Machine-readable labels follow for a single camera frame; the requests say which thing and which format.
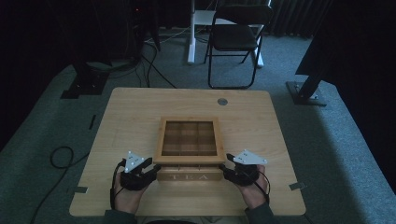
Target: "chair leg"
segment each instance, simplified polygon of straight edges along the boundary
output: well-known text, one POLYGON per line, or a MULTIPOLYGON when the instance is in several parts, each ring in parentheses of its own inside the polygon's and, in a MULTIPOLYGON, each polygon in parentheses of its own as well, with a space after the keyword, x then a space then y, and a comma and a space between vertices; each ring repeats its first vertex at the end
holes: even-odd
POLYGON ((208 73, 207 73, 207 84, 209 85, 210 88, 214 89, 214 87, 212 86, 212 82, 211 82, 211 78, 212 78, 212 49, 213 49, 213 46, 210 44, 210 42, 207 45, 207 49, 209 49, 209 70, 208 70, 208 73))
POLYGON ((259 58, 260 58, 260 51, 262 49, 262 37, 260 37, 259 40, 259 46, 257 47, 257 55, 255 58, 255 63, 254 63, 254 68, 253 68, 253 76, 251 77, 251 81, 250 83, 247 85, 247 87, 249 88, 251 85, 253 85, 254 82, 254 78, 256 77, 256 70, 257 70, 257 65, 259 64, 259 58))
POLYGON ((248 57, 249 53, 250 53, 250 51, 248 51, 248 52, 247 52, 247 54, 246 54, 246 55, 245 55, 245 57, 244 57, 244 60, 242 60, 242 62, 241 62, 241 63, 244 63, 244 62, 245 62, 245 60, 247 59, 247 57, 248 57))
POLYGON ((206 63, 207 52, 209 51, 209 45, 210 45, 210 37, 209 37, 209 39, 207 40, 206 53, 205 53, 204 63, 206 63))

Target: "haptic device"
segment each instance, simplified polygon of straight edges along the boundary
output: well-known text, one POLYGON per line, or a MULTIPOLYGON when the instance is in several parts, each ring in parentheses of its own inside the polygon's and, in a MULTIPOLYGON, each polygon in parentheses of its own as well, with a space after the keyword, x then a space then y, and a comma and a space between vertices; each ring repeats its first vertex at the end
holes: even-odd
POLYGON ((122 161, 119 162, 114 171, 110 190, 110 203, 112 209, 115 209, 114 201, 122 190, 141 190, 157 179, 157 172, 161 170, 161 165, 159 164, 154 165, 151 170, 143 173, 143 169, 146 169, 151 164, 152 158, 144 159, 131 151, 128 152, 128 159, 122 159, 122 161), (124 171, 120 173, 120 184, 122 189, 116 192, 114 185, 116 183, 116 175, 121 166, 125 167, 124 171))
POLYGON ((232 170, 225 167, 224 164, 219 165, 220 170, 222 170, 223 172, 224 179, 229 180, 241 187, 250 186, 252 184, 256 185, 260 189, 260 191, 264 194, 265 200, 269 203, 270 202, 269 180, 267 176, 265 176, 265 174, 261 173, 257 169, 257 165, 266 164, 267 160, 250 152, 247 149, 244 149, 237 156, 233 156, 232 154, 227 153, 227 159, 229 161, 232 161, 235 164, 235 167, 232 170), (256 182, 257 179, 259 179, 260 175, 263 175, 268 183, 268 193, 266 192, 266 189, 263 189, 256 182))

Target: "black chair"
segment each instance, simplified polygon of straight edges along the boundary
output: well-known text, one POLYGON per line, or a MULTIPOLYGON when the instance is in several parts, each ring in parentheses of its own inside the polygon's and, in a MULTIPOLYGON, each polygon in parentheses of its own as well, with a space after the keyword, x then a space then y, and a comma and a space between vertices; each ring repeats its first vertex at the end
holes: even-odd
POLYGON ((209 56, 209 72, 208 85, 212 89, 247 89, 249 88, 256 76, 257 64, 262 47, 263 30, 269 24, 273 16, 273 10, 265 5, 233 5, 219 7, 213 17, 212 26, 209 33, 209 40, 207 43, 205 61, 209 56), (218 19, 231 21, 235 24, 218 24, 218 19), (213 54, 213 48, 218 51, 246 51, 246 54, 213 54), (250 52, 257 50, 257 55, 254 62, 253 75, 249 84, 245 86, 213 86, 211 83, 212 77, 212 57, 214 56, 245 56, 243 63, 250 52))

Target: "black cable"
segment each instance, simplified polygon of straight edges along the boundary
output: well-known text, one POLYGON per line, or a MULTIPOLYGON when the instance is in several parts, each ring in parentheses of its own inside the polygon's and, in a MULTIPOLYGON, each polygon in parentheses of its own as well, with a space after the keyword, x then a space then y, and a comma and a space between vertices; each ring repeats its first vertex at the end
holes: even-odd
MULTIPOLYGON (((141 65, 143 66, 143 72, 144 72, 145 71, 145 65, 143 65, 143 63, 141 63, 141 65)), ((140 78, 139 74, 137 73, 137 69, 134 70, 134 74, 139 79, 139 87, 142 87, 142 78, 140 78)))
POLYGON ((114 189, 115 185, 116 185, 116 176, 117 176, 117 172, 119 171, 120 167, 125 164, 125 160, 122 160, 119 162, 119 164, 117 164, 116 169, 114 169, 114 174, 113 174, 113 181, 111 182, 111 188, 114 189))
POLYGON ((250 181, 253 182, 254 185, 256 185, 256 187, 262 192, 262 194, 264 195, 265 201, 267 201, 267 203, 270 203, 270 191, 271 191, 271 185, 270 185, 270 181, 268 180, 267 176, 265 174, 263 174, 262 172, 259 171, 260 174, 262 174, 265 178, 265 180, 268 183, 268 193, 265 192, 265 190, 257 183, 257 181, 253 180, 250 175, 248 175, 246 172, 242 171, 242 173, 248 178, 250 179, 250 181))
POLYGON ((119 192, 117 192, 116 195, 115 195, 114 197, 117 197, 117 195, 119 195, 119 193, 121 193, 123 189, 124 189, 124 188, 120 189, 119 192))
POLYGON ((137 69, 140 63, 141 61, 139 59, 131 58, 128 63, 116 67, 98 68, 92 65, 88 65, 88 66, 91 68, 92 71, 95 72, 113 73, 113 72, 122 72, 122 71, 129 71, 131 69, 137 69))
POLYGON ((155 67, 155 65, 153 64, 155 58, 157 57, 157 49, 155 48, 155 46, 150 45, 150 44, 148 44, 148 43, 145 43, 145 44, 148 45, 148 46, 150 46, 150 47, 152 47, 152 48, 154 49, 154 57, 152 58, 151 62, 150 62, 145 56, 142 55, 142 58, 143 58, 144 60, 146 60, 146 61, 149 63, 148 75, 147 75, 148 87, 149 87, 149 70, 151 69, 151 67, 153 67, 153 68, 155 69, 155 71, 157 71, 157 73, 158 73, 169 85, 171 85, 173 88, 177 89, 177 87, 176 87, 174 84, 172 84, 172 82, 170 82, 170 81, 169 81, 169 80, 157 69, 157 67, 155 67))
MULTIPOLYGON (((146 66, 142 63, 142 67, 143 67, 143 77, 144 80, 146 82, 146 86, 148 85, 147 81, 146 81, 146 66)), ((140 78, 140 76, 136 73, 136 75, 139 77, 139 85, 140 87, 142 87, 142 79, 140 78)))
POLYGON ((126 76, 132 74, 133 72, 137 73, 137 69, 138 69, 139 66, 141 66, 142 64, 143 64, 142 61, 139 61, 132 71, 125 70, 127 73, 122 74, 122 75, 119 75, 119 76, 117 76, 117 77, 112 77, 112 76, 110 76, 110 77, 108 77, 108 79, 126 77, 126 76))
POLYGON ((311 218, 309 218, 306 213, 304 213, 304 217, 306 218, 306 220, 310 223, 310 224, 314 224, 314 222, 311 220, 311 218))
POLYGON ((267 193, 267 194, 270 194, 270 192, 271 192, 270 180, 269 180, 268 177, 267 177, 265 174, 263 174, 261 171, 259 171, 259 173, 262 174, 262 175, 264 176, 265 180, 267 181, 267 184, 268 184, 268 193, 267 193))
POLYGON ((69 170, 70 167, 76 165, 77 163, 79 163, 80 161, 84 160, 85 158, 88 157, 88 155, 90 155, 90 153, 85 154, 83 157, 81 157, 79 160, 73 162, 74 159, 74 151, 73 148, 71 147, 57 147, 55 148, 50 156, 49 156, 49 161, 50 164, 56 168, 56 169, 60 169, 60 170, 64 170, 64 173, 61 175, 61 177, 59 178, 59 180, 55 183, 55 185, 53 185, 53 187, 49 190, 49 192, 46 194, 46 196, 41 200, 40 204, 37 206, 37 208, 35 209, 35 212, 33 214, 33 217, 30 221, 31 224, 35 223, 35 217, 38 214, 38 211, 40 210, 40 207, 43 205, 44 201, 46 201, 48 199, 48 197, 51 195, 51 193, 58 187, 58 185, 61 183, 61 181, 64 179, 64 177, 66 176, 67 171, 69 170), (61 149, 67 149, 70 152, 70 159, 69 162, 67 163, 66 166, 59 166, 57 164, 55 164, 55 162, 53 161, 53 158, 55 156, 55 153, 57 153, 59 150, 61 149))
POLYGON ((202 37, 196 36, 195 39, 196 39, 198 42, 207 44, 207 38, 202 38, 202 37))

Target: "sleeve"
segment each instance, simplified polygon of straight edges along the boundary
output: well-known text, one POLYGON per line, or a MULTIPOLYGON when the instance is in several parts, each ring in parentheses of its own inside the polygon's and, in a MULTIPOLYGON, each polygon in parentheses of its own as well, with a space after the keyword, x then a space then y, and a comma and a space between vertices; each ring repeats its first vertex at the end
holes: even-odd
POLYGON ((121 212, 117 210, 106 210, 103 224, 136 224, 137 221, 134 218, 134 214, 121 212))
POLYGON ((268 203, 249 210, 245 210, 249 224, 278 224, 268 203))

